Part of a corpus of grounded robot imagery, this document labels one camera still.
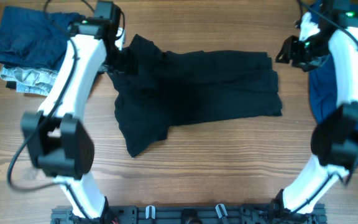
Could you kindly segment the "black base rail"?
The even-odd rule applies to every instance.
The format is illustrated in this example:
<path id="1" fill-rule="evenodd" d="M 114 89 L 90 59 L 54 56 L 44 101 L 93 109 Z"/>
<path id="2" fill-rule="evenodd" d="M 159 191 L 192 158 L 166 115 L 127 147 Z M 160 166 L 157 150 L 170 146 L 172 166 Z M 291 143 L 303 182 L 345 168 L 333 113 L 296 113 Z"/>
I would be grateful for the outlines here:
<path id="1" fill-rule="evenodd" d="M 323 204 L 314 206 L 309 214 L 294 214 L 270 219 L 267 204 L 243 204 L 227 206 L 222 203 L 209 207 L 147 207 L 111 206 L 113 223 L 122 224 L 264 224 L 264 223 L 304 223 L 327 224 L 328 218 Z"/>

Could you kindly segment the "folded navy blue garment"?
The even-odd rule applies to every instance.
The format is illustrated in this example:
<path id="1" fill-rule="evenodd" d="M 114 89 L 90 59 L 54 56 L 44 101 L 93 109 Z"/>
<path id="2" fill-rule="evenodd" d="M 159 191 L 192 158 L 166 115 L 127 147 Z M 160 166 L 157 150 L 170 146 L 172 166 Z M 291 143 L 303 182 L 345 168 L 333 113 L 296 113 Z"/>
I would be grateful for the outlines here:
<path id="1" fill-rule="evenodd" d="M 0 63 L 58 71 L 64 61 L 67 28 L 84 16 L 71 12 L 50 13 L 6 6 L 0 23 Z"/>

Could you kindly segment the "folded black garment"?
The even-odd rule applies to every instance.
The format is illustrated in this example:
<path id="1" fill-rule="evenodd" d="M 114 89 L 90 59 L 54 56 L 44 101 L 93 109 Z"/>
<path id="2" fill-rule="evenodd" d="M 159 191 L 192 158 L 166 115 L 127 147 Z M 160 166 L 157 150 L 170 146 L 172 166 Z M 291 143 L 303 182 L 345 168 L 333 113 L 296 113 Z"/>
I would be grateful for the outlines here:
<path id="1" fill-rule="evenodd" d="M 102 72 L 98 72 L 96 74 L 96 77 L 94 78 L 93 85 L 98 81 L 99 77 L 102 75 Z M 7 81 L 6 82 L 6 88 L 10 90 L 16 90 L 16 82 L 15 81 Z"/>

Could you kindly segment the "blue shirt unfolded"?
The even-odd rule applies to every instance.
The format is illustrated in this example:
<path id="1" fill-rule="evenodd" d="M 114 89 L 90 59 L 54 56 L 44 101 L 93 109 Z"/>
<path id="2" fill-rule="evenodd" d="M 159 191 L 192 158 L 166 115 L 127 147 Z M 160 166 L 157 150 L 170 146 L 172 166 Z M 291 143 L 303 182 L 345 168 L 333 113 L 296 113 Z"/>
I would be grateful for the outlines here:
<path id="1" fill-rule="evenodd" d="M 319 11 L 321 1 L 315 1 L 310 7 Z M 351 3 L 352 11 L 358 12 L 358 4 Z M 311 13 L 310 22 L 319 23 L 319 16 Z M 317 123 L 321 123 L 336 110 L 337 86 L 334 61 L 329 55 L 322 67 L 309 72 L 310 107 Z"/>

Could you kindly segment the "folded light grey garment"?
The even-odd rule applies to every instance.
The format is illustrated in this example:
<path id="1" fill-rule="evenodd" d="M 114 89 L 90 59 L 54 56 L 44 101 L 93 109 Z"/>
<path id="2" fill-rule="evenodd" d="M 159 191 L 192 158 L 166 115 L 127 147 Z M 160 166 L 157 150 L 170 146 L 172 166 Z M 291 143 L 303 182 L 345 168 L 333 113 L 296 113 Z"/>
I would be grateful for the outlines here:
<path id="1" fill-rule="evenodd" d="M 15 81 L 16 92 L 47 96 L 57 78 L 58 72 L 46 68 L 12 67 L 3 65 L 0 78 Z"/>

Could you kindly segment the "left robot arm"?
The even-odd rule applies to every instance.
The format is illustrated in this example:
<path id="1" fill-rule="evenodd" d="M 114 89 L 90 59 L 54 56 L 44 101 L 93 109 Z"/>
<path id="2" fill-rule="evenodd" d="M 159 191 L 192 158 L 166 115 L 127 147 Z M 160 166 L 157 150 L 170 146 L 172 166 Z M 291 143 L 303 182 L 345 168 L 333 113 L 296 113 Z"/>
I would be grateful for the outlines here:
<path id="1" fill-rule="evenodd" d="M 53 179 L 71 203 L 73 223 L 118 223 L 91 173 L 94 144 L 83 126 L 86 102 L 99 73 L 129 67 L 122 52 L 125 17 L 112 1 L 98 1 L 93 16 L 63 31 L 67 49 L 51 92 L 35 113 L 25 113 L 21 129 L 36 169 Z"/>

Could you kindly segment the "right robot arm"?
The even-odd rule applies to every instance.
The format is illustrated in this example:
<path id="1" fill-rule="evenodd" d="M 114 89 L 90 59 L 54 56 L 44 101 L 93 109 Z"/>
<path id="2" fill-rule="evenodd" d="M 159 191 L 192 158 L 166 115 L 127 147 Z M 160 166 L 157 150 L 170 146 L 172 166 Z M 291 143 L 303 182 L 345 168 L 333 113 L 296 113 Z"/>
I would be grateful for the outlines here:
<path id="1" fill-rule="evenodd" d="M 336 109 L 314 129 L 312 155 L 299 176 L 271 201 L 267 216 L 277 223 L 305 223 L 329 188 L 349 184 L 358 168 L 358 11 L 349 1 L 299 7 L 300 34 L 284 41 L 275 60 L 309 72 L 332 59 Z"/>

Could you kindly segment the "black polo shirt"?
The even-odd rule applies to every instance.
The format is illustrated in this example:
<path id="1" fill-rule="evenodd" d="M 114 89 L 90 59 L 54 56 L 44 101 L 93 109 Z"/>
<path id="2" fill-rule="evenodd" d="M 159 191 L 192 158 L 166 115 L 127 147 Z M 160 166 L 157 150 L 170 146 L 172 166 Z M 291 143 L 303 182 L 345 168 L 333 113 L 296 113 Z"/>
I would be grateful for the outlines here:
<path id="1" fill-rule="evenodd" d="M 124 49 L 124 71 L 109 77 L 114 115 L 130 156 L 163 141 L 172 126 L 280 116 L 278 75 L 265 52 L 177 54 L 139 35 Z"/>

